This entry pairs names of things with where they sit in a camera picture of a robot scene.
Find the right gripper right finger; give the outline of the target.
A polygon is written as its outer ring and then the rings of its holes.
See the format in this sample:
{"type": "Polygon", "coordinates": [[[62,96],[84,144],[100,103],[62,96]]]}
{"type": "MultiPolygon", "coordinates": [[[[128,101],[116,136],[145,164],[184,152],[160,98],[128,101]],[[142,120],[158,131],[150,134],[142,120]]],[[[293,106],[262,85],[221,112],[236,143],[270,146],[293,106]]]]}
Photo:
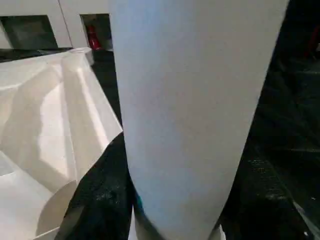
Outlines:
{"type": "Polygon", "coordinates": [[[228,240],[303,240],[305,223],[271,165],[245,149],[222,211],[228,240]]]}

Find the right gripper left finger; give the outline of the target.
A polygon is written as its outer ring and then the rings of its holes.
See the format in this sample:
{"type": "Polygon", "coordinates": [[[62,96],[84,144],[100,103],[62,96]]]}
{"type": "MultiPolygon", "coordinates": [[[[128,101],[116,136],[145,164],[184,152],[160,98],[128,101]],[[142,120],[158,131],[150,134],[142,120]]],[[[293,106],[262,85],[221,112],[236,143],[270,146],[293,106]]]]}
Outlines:
{"type": "Polygon", "coordinates": [[[128,239],[133,199],[124,134],[120,133],[80,180],[55,239],[128,239]]]}

